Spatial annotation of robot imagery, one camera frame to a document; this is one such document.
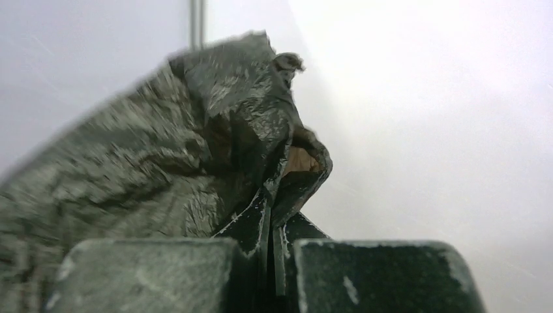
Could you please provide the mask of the black plastic trash bag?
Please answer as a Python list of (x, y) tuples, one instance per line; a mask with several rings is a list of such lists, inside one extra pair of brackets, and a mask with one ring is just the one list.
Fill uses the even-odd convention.
[(331, 173), (263, 31), (171, 55), (1, 184), (1, 311), (39, 312), (84, 239), (208, 237), (260, 196), (277, 226)]

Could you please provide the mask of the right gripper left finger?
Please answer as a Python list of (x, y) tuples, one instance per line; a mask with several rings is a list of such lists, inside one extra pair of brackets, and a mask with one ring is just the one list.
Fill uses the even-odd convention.
[(89, 239), (64, 258), (45, 312), (258, 312), (270, 209), (261, 192), (210, 238)]

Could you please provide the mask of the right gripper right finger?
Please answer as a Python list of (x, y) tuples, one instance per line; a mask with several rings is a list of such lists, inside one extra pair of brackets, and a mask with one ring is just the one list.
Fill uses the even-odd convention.
[(273, 230), (286, 312), (484, 312), (470, 269), (440, 241), (335, 241), (304, 215)]

